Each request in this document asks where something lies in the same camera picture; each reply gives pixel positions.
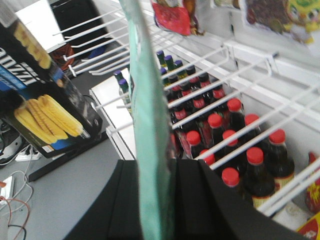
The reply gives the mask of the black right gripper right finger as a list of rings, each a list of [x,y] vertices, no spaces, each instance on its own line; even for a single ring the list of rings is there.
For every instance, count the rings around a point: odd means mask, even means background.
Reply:
[[[255,210],[203,160],[176,162],[175,239],[303,240]]]

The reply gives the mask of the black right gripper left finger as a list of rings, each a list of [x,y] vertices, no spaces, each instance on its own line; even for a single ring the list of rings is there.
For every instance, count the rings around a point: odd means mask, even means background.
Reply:
[[[121,160],[66,240],[141,240],[138,164]]]

